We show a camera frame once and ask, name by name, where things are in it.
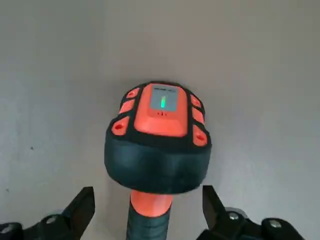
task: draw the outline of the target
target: green indicator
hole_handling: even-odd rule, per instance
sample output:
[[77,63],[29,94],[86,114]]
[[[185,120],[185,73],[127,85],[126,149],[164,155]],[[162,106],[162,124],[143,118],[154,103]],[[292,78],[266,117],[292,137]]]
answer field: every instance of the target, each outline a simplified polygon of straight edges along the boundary
[[166,96],[163,96],[161,98],[161,108],[164,108],[166,106]]

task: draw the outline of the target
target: orange button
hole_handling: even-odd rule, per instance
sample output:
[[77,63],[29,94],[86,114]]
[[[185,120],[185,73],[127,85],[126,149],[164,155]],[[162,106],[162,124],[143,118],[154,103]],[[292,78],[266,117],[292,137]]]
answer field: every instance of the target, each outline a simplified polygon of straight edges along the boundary
[[126,95],[126,98],[127,99],[130,99],[130,98],[134,98],[135,96],[137,96],[138,92],[139,92],[139,87],[131,90],[127,95]]
[[199,147],[207,145],[207,135],[196,125],[193,125],[193,143]]
[[196,108],[192,107],[192,117],[197,120],[198,122],[205,124],[203,114]]
[[114,135],[123,136],[126,134],[129,118],[129,116],[126,116],[113,124],[111,131]]
[[201,103],[200,103],[200,101],[195,97],[195,96],[193,96],[193,95],[190,95],[191,96],[191,103],[194,105],[194,106],[196,106],[196,107],[198,107],[198,108],[201,108]]
[[135,104],[134,99],[124,102],[120,108],[119,114],[130,111],[134,107],[134,104]]

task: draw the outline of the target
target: black clamp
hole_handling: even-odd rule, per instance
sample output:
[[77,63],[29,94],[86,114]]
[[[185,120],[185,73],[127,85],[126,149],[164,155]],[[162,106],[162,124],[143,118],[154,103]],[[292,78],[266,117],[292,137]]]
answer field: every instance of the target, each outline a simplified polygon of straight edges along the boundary
[[304,238],[287,221],[265,218],[261,225],[235,211],[227,211],[216,191],[203,186],[202,208],[208,230],[198,240],[303,240]]
[[18,222],[0,224],[0,240],[79,240],[94,213],[94,189],[84,187],[62,214],[46,216],[26,229]]

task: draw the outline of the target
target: metal bolt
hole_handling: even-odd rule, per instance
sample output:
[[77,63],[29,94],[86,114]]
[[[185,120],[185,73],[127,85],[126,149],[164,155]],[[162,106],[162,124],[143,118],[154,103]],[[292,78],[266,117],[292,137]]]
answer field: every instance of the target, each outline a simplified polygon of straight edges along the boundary
[[275,219],[271,219],[269,223],[273,228],[281,228],[281,223]]
[[229,213],[229,218],[230,218],[231,220],[238,220],[238,219],[239,219],[239,216],[238,216],[238,214],[236,214],[235,212],[230,212],[230,213]]
[[52,224],[56,219],[57,219],[56,216],[49,217],[49,218],[46,220],[46,224]]
[[14,228],[14,226],[12,224],[9,224],[7,227],[2,229],[1,234],[6,234],[6,233],[10,232],[13,228]]

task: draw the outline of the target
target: gray wall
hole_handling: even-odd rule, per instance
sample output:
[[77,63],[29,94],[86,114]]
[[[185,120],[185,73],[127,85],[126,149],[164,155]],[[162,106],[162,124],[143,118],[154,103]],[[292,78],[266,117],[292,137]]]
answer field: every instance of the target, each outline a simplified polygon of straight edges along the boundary
[[[83,239],[124,239],[129,191],[107,176],[105,129],[127,89],[170,78],[204,102],[205,183],[224,204],[319,239],[319,9],[317,0],[1,1],[0,221],[30,226],[92,185]],[[200,189],[177,196],[168,239],[196,239],[205,226]]]

